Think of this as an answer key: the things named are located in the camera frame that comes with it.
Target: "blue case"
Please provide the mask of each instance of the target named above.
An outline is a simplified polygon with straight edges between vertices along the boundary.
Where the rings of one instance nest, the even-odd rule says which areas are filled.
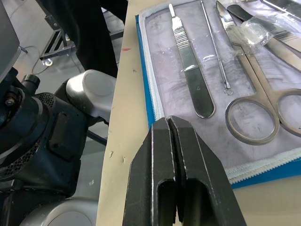
[[[140,58],[141,58],[141,67],[143,73],[143,83],[144,83],[144,92],[145,92],[145,103],[146,103],[146,113],[148,119],[149,128],[151,127],[152,123],[155,122],[155,115],[153,111],[152,101],[151,101],[151,92],[149,88],[148,78],[146,74],[146,65],[144,59],[144,52],[143,52],[143,44],[142,44],[142,37],[141,31],[139,27],[139,15],[136,16],[136,28],[137,28],[137,35],[138,35],[138,42],[139,42],[139,51],[140,51]],[[271,169],[267,172],[261,173],[254,177],[245,179],[243,181],[239,181],[237,183],[232,184],[232,188],[240,188],[249,185],[255,185],[267,181],[277,180],[281,178],[287,178],[292,176],[301,175],[301,158],[291,161],[287,164],[281,165],[274,169]]]

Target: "floor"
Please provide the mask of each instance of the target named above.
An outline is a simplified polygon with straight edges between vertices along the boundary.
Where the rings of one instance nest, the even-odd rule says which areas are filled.
[[[27,48],[28,54],[22,52],[14,65],[19,71],[18,78],[21,80],[24,75],[31,73],[32,67],[39,57],[39,52],[44,49],[53,30],[44,20],[45,14],[35,0],[2,1],[20,40],[20,45],[22,47],[36,47]],[[105,12],[104,16],[109,31],[114,32],[123,29],[122,21],[113,14]],[[114,40],[112,43],[118,64],[122,39]],[[34,73],[40,72],[44,68],[42,62],[38,61]],[[53,58],[53,65],[38,75],[41,84],[37,93],[55,92],[62,82],[83,71],[84,69],[75,53],[70,54],[70,56],[55,57]],[[103,123],[92,126],[90,130],[102,137],[108,136],[108,127]],[[75,197],[88,197],[98,200],[104,151],[105,147],[103,145],[87,138],[81,158],[81,169]]]

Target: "person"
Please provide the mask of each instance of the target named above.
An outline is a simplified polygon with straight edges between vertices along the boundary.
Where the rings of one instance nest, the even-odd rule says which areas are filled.
[[[39,0],[76,46],[85,70],[117,77],[110,33],[101,7],[125,23],[127,0]]]

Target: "white fabric lining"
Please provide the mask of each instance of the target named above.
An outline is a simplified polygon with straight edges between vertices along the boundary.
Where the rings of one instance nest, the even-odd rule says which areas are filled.
[[[191,1],[191,0],[182,0],[182,1],[173,2],[173,5],[176,6],[176,5],[180,5],[180,4],[187,3],[187,2],[193,2],[193,1]],[[157,81],[156,81],[155,73],[154,73],[154,70],[153,70],[153,64],[152,63],[150,64],[150,62],[151,62],[151,53],[150,53],[150,50],[149,50],[149,43],[148,43],[147,32],[146,32],[146,28],[145,28],[145,19],[147,17],[155,14],[156,12],[159,12],[159,11],[161,11],[161,10],[167,8],[167,7],[168,7],[168,3],[166,2],[166,3],[160,4],[158,6],[155,6],[153,8],[147,9],[139,15],[139,24],[140,24],[140,29],[141,29],[142,38],[143,38],[143,47],[145,49],[144,55],[145,55],[147,67],[149,68],[148,76],[152,77],[152,79],[151,79],[153,81],[152,84],[156,84],[156,87],[151,88],[151,93],[152,93],[151,95],[154,97],[154,99],[159,100],[160,107],[157,107],[157,108],[159,109],[159,108],[162,107],[162,109],[161,109],[162,112],[163,112],[163,106],[162,106],[162,102],[161,102],[162,97],[160,97],[159,90],[158,90],[158,87],[157,87]],[[230,182],[235,183],[235,182],[240,181],[242,179],[249,178],[249,177],[252,177],[252,176],[257,175],[259,173],[262,173],[262,172],[268,171],[270,169],[273,169],[277,166],[285,164],[285,163],[287,163],[289,161],[292,161],[294,159],[297,159],[299,157],[301,157],[301,149],[297,148],[297,149],[294,149],[292,151],[287,151],[287,152],[283,152],[283,153],[280,153],[280,154],[276,154],[273,157],[263,158],[263,159],[260,159],[258,161],[248,162],[248,163],[240,164],[238,166],[227,167],[226,168],[226,173],[227,173],[227,176],[228,176]]]

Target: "black robotic base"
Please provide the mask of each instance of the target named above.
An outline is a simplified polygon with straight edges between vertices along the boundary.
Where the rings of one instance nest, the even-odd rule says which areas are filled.
[[[0,225],[17,226],[40,205],[74,194],[89,116],[73,106],[65,83],[55,94],[34,94],[12,68],[0,83]]]

